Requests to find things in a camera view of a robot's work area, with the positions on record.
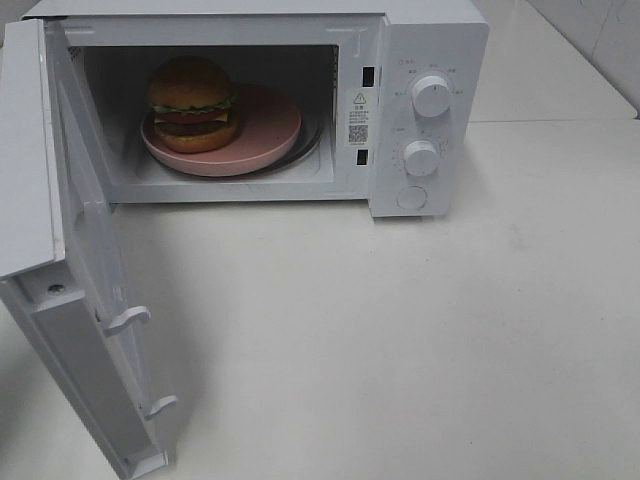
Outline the white microwave oven body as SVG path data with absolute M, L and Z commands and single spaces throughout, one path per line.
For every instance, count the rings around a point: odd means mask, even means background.
M 375 217 L 434 216 L 451 203 L 489 27 L 469 1 L 42 1 L 19 21 L 59 22 L 81 52 L 104 138 L 103 185 L 113 203 L 364 200 Z M 220 64 L 241 84 L 281 92 L 322 125 L 305 157 L 237 177 L 185 175 L 159 164 L 142 142 L 147 78 L 178 55 Z M 413 108 L 410 87 L 427 73 L 451 85 L 434 118 Z M 369 141 L 346 141 L 346 94 L 374 102 Z M 440 165 L 410 176 L 403 151 L 434 144 Z M 419 211 L 398 193 L 420 186 Z

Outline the burger with sesame bun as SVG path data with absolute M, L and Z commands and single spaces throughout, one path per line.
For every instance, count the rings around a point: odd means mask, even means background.
M 149 79 L 147 100 L 154 132 L 179 153 L 222 148 L 238 129 L 236 88 L 222 67 L 204 57 L 179 56 L 160 65 Z

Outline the pink round plate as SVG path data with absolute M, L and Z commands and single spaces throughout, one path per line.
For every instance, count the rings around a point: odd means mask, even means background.
M 149 113 L 141 137 L 152 156 L 178 172 L 204 177 L 253 173 L 283 158 L 300 137 L 296 103 L 260 85 L 238 84 L 236 102 L 216 119 L 164 122 Z

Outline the round white door-release button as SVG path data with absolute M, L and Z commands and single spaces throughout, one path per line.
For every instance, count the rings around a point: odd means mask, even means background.
M 399 208 L 408 211 L 419 211 L 427 203 L 427 192 L 420 186 L 408 186 L 397 195 L 396 202 Z

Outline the upper white power knob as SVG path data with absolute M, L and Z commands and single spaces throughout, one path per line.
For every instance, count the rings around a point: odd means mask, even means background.
M 414 111 L 423 118 L 444 114 L 451 104 L 451 85 L 440 73 L 427 73 L 417 78 L 410 87 Z

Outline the lower white timer knob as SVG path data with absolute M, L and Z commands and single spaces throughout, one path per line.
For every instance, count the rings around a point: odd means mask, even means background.
M 409 143 L 403 151 L 405 171 L 414 177 L 433 174 L 440 165 L 440 155 L 430 141 L 419 140 Z

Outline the white warning label sticker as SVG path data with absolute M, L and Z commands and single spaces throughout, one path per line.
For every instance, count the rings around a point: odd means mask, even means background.
M 364 146 L 369 141 L 374 102 L 363 88 L 350 89 L 346 94 L 346 141 L 351 146 Z

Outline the white microwave door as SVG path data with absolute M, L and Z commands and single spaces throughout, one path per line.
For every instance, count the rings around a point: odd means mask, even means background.
M 83 57 L 57 21 L 5 29 L 1 297 L 122 479 L 165 467 L 141 345 L 151 315 L 127 297 L 103 185 L 104 138 Z

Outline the glass microwave turntable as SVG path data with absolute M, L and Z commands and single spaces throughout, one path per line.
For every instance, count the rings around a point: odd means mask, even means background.
M 305 119 L 298 110 L 271 115 L 247 112 L 238 115 L 239 130 L 226 146 L 203 153 L 170 150 L 153 132 L 153 120 L 145 118 L 141 137 L 151 155 L 181 173 L 213 178 L 237 177 L 277 170 L 305 157 L 318 144 L 322 125 L 316 117 Z

